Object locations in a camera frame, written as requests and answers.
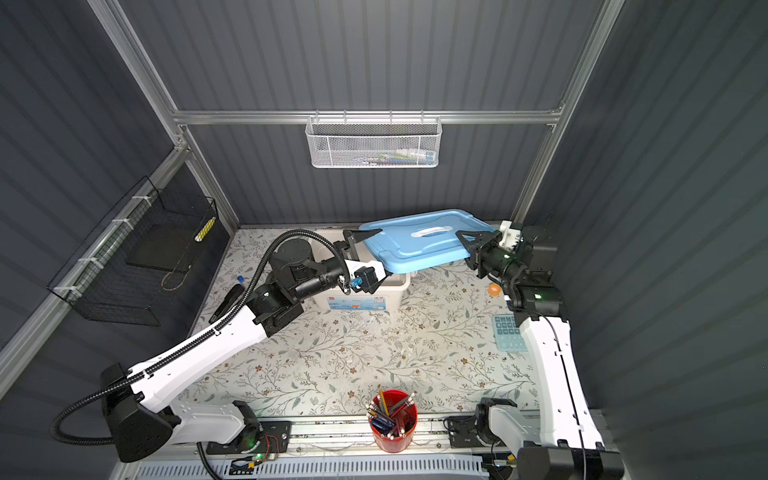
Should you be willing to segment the white plastic storage bin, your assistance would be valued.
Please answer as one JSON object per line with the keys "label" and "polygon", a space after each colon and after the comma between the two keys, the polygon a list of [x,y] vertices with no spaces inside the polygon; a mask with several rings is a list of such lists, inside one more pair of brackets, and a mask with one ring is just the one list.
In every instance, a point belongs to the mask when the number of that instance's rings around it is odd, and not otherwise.
{"label": "white plastic storage bin", "polygon": [[[320,229],[316,232],[331,242],[344,240],[343,230],[340,228]],[[310,240],[310,246],[316,261],[334,258],[324,246],[315,240]],[[375,260],[363,242],[357,243],[355,248],[360,261],[370,262]],[[409,273],[392,274],[379,286],[374,294],[352,292],[350,295],[344,295],[337,287],[313,296],[312,300],[323,311],[381,311],[393,313],[400,308],[410,284],[411,275]]]}

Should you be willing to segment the blue plastic bin lid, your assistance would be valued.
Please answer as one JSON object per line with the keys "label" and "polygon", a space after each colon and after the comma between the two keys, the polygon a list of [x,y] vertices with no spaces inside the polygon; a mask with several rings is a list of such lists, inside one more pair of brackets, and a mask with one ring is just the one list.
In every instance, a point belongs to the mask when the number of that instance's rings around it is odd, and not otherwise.
{"label": "blue plastic bin lid", "polygon": [[371,255],[393,274],[413,273],[468,258],[457,232],[495,231],[486,222],[458,209],[368,222],[359,229],[380,230],[364,243]]}

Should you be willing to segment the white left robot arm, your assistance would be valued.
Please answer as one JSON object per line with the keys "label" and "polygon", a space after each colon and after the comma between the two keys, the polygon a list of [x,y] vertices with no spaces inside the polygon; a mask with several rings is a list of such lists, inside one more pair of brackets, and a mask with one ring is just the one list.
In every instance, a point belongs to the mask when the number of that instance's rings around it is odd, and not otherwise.
{"label": "white left robot arm", "polygon": [[57,442],[112,445],[124,463],[142,460],[166,445],[231,445],[266,457],[270,441],[245,401],[227,405],[185,403],[179,394],[214,367],[261,343],[298,318],[304,300],[339,288],[373,294],[390,275],[377,260],[362,262],[356,247],[377,230],[346,230],[332,242],[293,229],[267,247],[251,282],[232,291],[212,323],[178,345],[128,369],[102,373],[101,390],[65,407],[49,427]]}

